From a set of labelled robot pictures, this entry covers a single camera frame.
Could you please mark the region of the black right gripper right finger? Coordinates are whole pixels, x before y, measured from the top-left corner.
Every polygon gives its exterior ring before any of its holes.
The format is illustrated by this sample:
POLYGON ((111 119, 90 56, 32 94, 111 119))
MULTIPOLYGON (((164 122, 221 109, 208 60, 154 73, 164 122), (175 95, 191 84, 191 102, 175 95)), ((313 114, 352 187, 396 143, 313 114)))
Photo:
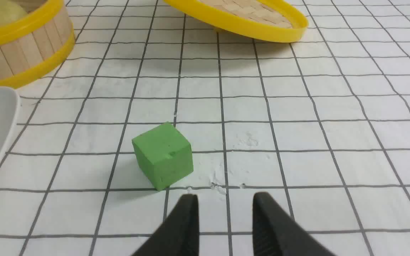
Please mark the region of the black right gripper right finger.
POLYGON ((333 256, 309 235, 267 192, 257 192, 252 206, 254 256, 333 256))

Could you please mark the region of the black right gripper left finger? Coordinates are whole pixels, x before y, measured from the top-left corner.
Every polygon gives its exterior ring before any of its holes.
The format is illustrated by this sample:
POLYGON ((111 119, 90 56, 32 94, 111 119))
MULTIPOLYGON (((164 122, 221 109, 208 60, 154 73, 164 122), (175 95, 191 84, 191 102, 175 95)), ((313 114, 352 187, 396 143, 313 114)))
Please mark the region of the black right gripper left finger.
POLYGON ((199 241, 198 197, 195 194, 184 194, 166 220, 132 255, 198 256, 199 241))

